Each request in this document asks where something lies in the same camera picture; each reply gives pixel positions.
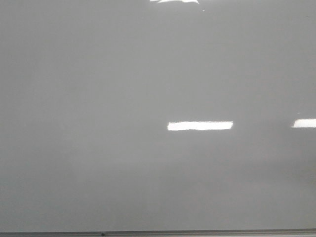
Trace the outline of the grey aluminium whiteboard frame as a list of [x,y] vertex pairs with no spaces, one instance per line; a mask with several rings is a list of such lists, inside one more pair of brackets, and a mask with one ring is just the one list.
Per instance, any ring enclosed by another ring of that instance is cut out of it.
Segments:
[[2,237],[314,237],[311,229],[1,232]]

